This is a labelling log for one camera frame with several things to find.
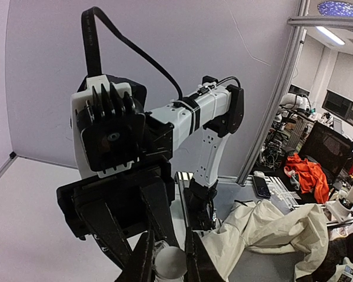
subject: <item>black phone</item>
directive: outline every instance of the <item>black phone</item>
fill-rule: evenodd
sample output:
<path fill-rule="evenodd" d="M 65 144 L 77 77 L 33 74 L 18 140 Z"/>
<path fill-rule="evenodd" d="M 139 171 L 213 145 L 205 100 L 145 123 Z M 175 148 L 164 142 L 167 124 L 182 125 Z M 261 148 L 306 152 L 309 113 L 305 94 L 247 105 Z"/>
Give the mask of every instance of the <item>black phone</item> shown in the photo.
<path fill-rule="evenodd" d="M 271 198 L 271 192 L 269 192 L 265 179 L 258 176 L 252 176 L 252 179 L 254 180 L 254 189 L 256 194 L 262 198 Z"/>

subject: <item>orange cloth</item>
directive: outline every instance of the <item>orange cloth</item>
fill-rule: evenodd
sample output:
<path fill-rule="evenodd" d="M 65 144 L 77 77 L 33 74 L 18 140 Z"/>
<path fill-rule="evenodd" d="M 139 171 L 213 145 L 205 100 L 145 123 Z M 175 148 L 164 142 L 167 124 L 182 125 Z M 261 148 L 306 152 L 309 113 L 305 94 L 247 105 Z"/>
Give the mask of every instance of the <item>orange cloth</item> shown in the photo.
<path fill-rule="evenodd" d="M 315 188 L 314 197 L 317 202 L 324 204 L 328 201 L 329 187 L 327 178 L 319 163 L 309 162 L 307 159 L 301 160 L 299 155 L 295 153 L 292 157 L 288 157 L 285 170 L 294 170 L 298 174 L 302 194 L 309 193 Z"/>

